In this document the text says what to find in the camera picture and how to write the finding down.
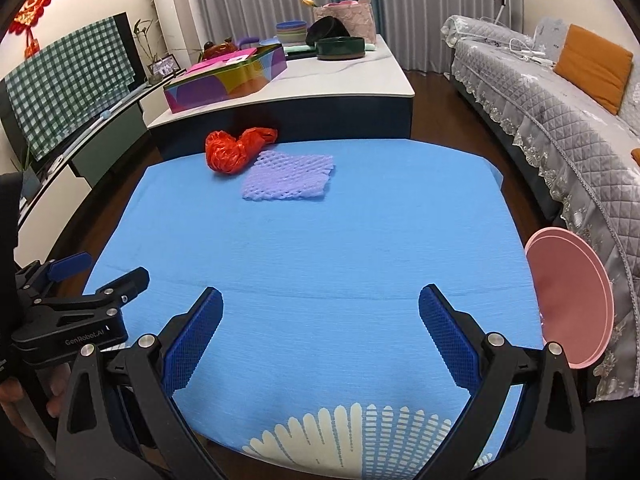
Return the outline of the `person hand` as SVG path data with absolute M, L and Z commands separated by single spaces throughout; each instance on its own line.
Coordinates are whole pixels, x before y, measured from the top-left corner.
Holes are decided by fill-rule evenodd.
M 64 396 L 70 380 L 70 366 L 67 363 L 44 370 L 41 378 L 47 379 L 50 392 L 47 402 L 47 412 L 58 419 L 62 412 Z M 32 396 L 23 388 L 16 378 L 8 378 L 1 384 L 1 406 L 11 425 L 26 437 L 32 437 L 32 432 L 27 427 L 24 417 L 17 409 L 17 404 L 24 399 L 32 400 Z

